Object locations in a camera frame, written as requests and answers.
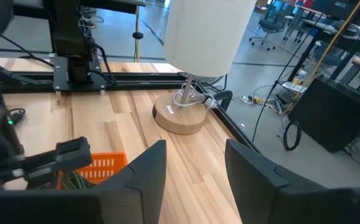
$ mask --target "lamp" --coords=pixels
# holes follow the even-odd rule
[[[177,134],[202,128],[206,111],[217,106],[212,95],[195,91],[192,79],[227,74],[256,0],[173,0],[165,38],[165,59],[188,73],[174,95],[161,95],[153,108],[155,121]]]

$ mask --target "white cylindrical lamp shade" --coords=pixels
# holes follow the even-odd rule
[[[230,71],[256,0],[172,0],[165,59],[200,77]]]

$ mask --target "white cable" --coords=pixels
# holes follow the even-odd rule
[[[175,92],[175,94],[173,95],[172,101],[175,106],[178,106],[180,108],[185,108],[185,107],[196,105],[198,103],[202,103],[205,101],[204,104],[206,106],[206,111],[208,111],[210,108],[218,108],[219,104],[217,103],[217,101],[215,100],[215,98],[212,94],[199,93],[198,91],[195,90],[195,88],[192,85],[190,86],[190,90],[188,93],[188,101],[190,101],[191,103],[181,104],[181,103],[177,102],[176,98],[177,98],[177,96],[179,96],[180,98],[182,97],[185,86],[186,86],[185,83],[182,84],[181,89],[178,90],[177,92]]]
[[[246,104],[249,104],[249,105],[252,105],[252,104],[255,103],[255,102],[253,101],[253,99],[250,99],[249,97],[246,97],[246,96],[241,96],[239,99],[240,99],[240,101],[242,101],[242,102],[244,102],[244,103],[246,103]],[[260,101],[261,101],[262,104],[258,104],[258,103],[257,103],[257,105],[263,106],[263,105],[265,104],[265,103],[264,103],[265,101],[262,100],[262,99],[260,99]],[[265,105],[265,109],[270,108],[270,109],[274,110],[275,112],[278,112],[277,109],[276,109],[276,107],[274,107],[274,104],[275,104],[275,100],[272,99],[272,98],[269,98],[269,99],[267,100],[266,105]]]

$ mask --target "black metal frame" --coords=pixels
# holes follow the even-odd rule
[[[170,90],[178,89],[186,81],[186,77],[181,73],[131,73],[131,72],[113,72],[116,86],[105,82],[105,89],[108,91],[119,90]],[[11,82],[1,77],[9,77]],[[24,80],[33,80],[32,83],[23,82]],[[52,93],[52,92],[70,92],[53,88],[53,72],[8,72],[0,67],[0,87],[3,93]],[[196,90],[201,93],[207,93],[207,90],[199,83],[195,83]],[[88,88],[78,89],[79,91],[89,91]],[[260,151],[251,142],[251,140],[242,132],[236,123],[226,113],[232,93],[227,91],[218,95],[218,100],[223,100],[217,109],[212,109],[217,117],[223,122],[224,126],[231,132],[238,142],[251,147],[258,153]]]

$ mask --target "monitor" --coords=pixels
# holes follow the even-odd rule
[[[314,0],[311,8],[326,15],[346,20],[358,2],[359,0]],[[352,23],[360,26],[360,8]]]

